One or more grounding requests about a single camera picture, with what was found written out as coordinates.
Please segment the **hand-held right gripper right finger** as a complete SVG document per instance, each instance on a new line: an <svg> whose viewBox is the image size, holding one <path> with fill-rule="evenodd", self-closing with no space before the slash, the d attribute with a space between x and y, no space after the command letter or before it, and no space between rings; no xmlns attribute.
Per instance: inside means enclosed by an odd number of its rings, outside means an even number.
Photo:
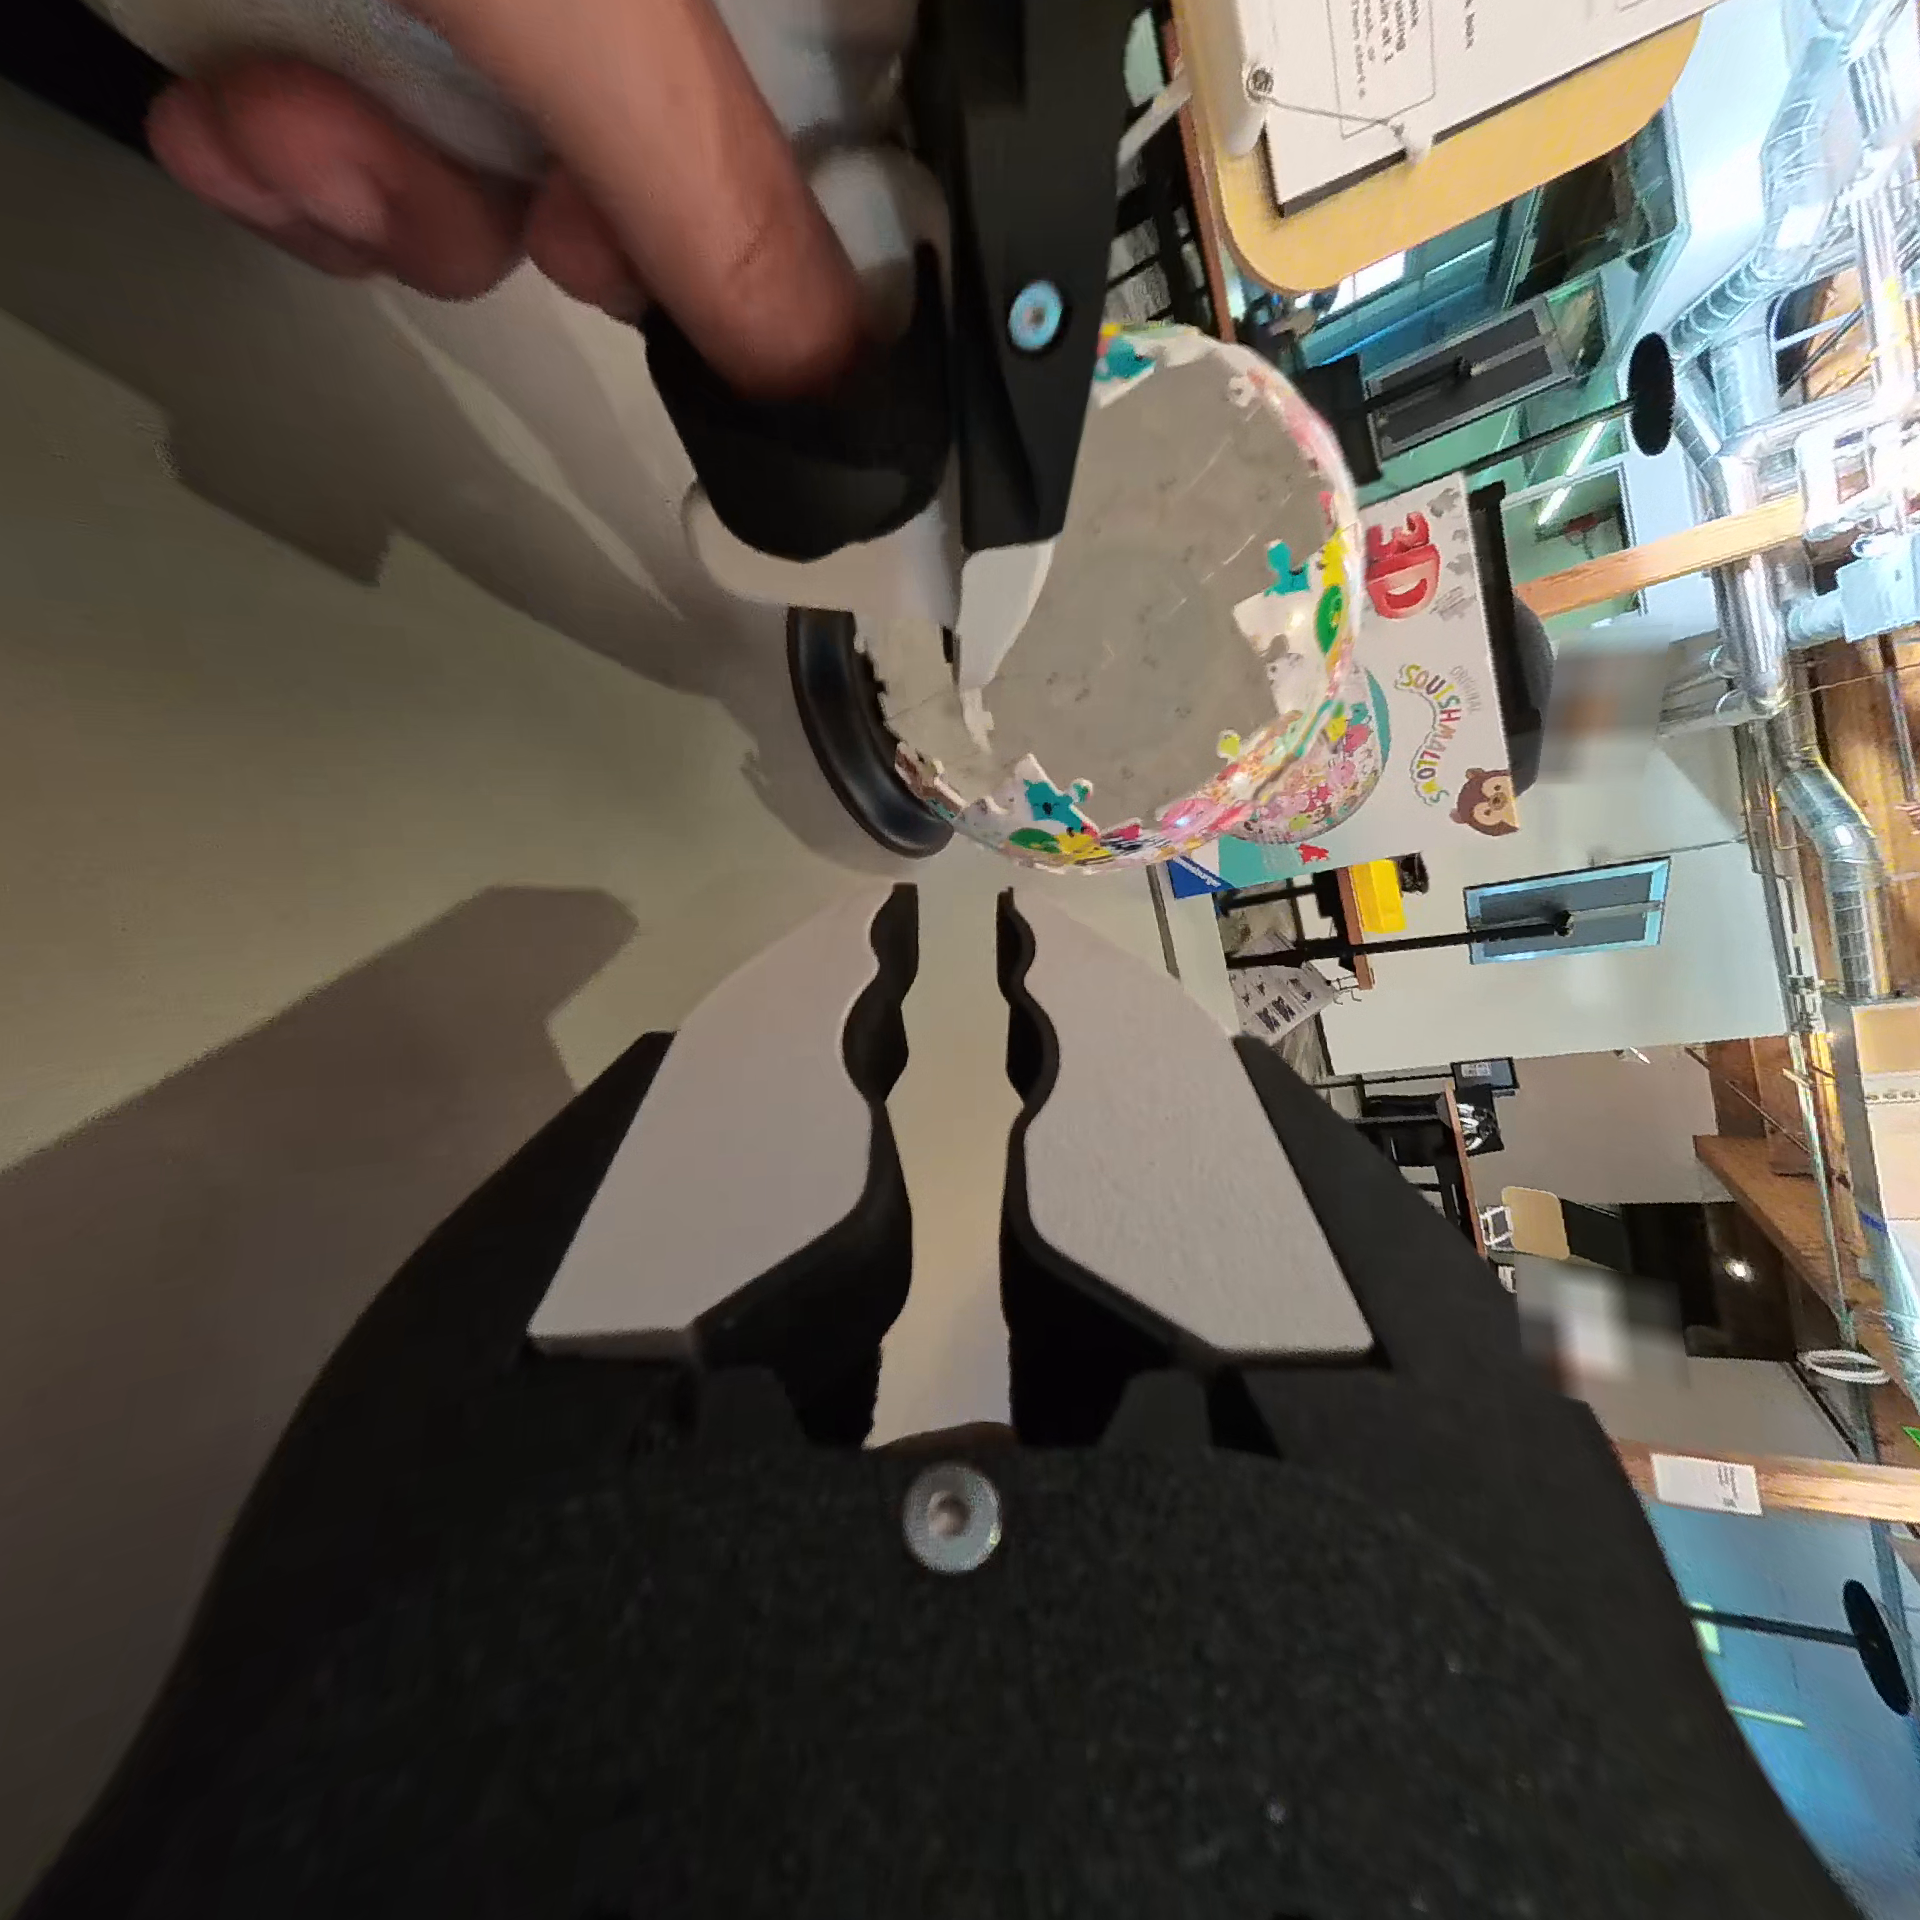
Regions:
<svg viewBox="0 0 1920 1920"><path fill-rule="evenodd" d="M1020 1096L998 1226L1013 1388L1356 1366L1376 1340L1247 1062L1040 890L996 914Z"/></svg>

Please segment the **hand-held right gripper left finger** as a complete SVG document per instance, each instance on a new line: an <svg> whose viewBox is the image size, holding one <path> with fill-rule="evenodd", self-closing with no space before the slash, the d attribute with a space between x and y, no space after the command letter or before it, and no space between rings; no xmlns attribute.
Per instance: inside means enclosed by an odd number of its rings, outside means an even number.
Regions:
<svg viewBox="0 0 1920 1920"><path fill-rule="evenodd" d="M911 1224L886 1097L918 895L855 890L682 1022L533 1318L542 1353L876 1388Z"/></svg>

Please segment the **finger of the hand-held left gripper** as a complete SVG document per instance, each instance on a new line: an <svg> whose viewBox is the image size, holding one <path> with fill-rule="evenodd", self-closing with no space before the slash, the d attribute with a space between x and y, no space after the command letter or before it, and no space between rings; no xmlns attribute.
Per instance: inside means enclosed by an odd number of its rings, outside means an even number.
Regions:
<svg viewBox="0 0 1920 1920"><path fill-rule="evenodd" d="M1040 602L1056 540L967 552L958 570L950 676L967 742L992 745L987 686Z"/></svg>

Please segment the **colourful puzzle ball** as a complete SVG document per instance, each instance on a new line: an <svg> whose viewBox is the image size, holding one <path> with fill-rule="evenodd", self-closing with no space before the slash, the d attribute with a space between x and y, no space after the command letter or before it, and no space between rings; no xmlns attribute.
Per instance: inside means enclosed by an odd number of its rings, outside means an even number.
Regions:
<svg viewBox="0 0 1920 1920"><path fill-rule="evenodd" d="M855 617L883 762L1032 871L1186 855L1328 734L1360 552L1338 434L1278 368L1197 328L1106 323L1066 529L982 686L959 686L958 632Z"/></svg>

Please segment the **black ball stand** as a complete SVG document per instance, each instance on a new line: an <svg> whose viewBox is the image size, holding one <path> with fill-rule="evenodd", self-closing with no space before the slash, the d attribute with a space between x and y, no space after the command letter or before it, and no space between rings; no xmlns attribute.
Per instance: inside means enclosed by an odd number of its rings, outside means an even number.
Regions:
<svg viewBox="0 0 1920 1920"><path fill-rule="evenodd" d="M895 768L895 736L880 711L880 684L856 650L846 610L790 608L787 672L811 754L850 820L894 857L943 852L952 827Z"/></svg>

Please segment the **puzzle box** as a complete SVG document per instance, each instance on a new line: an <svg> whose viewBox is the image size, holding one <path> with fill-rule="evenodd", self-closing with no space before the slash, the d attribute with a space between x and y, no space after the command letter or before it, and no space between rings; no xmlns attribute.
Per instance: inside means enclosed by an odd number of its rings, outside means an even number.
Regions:
<svg viewBox="0 0 1920 1920"><path fill-rule="evenodd" d="M1333 719L1213 844L1227 890L1450 855L1519 827L1468 480L1380 500L1360 531L1360 632Z"/></svg>

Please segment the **person's left hand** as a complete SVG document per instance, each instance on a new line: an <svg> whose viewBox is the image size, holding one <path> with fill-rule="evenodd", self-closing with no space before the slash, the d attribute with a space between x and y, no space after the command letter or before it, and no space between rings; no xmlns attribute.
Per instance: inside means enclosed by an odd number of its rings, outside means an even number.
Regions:
<svg viewBox="0 0 1920 1920"><path fill-rule="evenodd" d="M827 394L876 324L707 3L403 6L533 127L540 183L448 158L347 80L250 58L151 106L158 167L309 268L468 303L520 264L635 323L661 307L735 394Z"/></svg>

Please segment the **silver ventilation duct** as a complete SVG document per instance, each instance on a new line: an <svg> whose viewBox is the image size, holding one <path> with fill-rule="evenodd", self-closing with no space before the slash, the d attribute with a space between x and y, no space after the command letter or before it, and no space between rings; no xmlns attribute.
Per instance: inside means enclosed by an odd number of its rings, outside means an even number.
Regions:
<svg viewBox="0 0 1920 1920"><path fill-rule="evenodd" d="M1782 406L1771 303L1748 307L1706 350L1709 422L1693 444L1708 497L1754 521L1712 570L1734 692L1767 734L1771 793L1810 851L1838 992L1852 1003L1895 995L1888 952L1888 860L1863 806L1828 766L1818 722L1791 689L1797 612L1813 599L1813 556L1903 514L1903 432L1916 407L1916 316L1898 273L1863 281L1867 371L1823 400Z"/></svg>

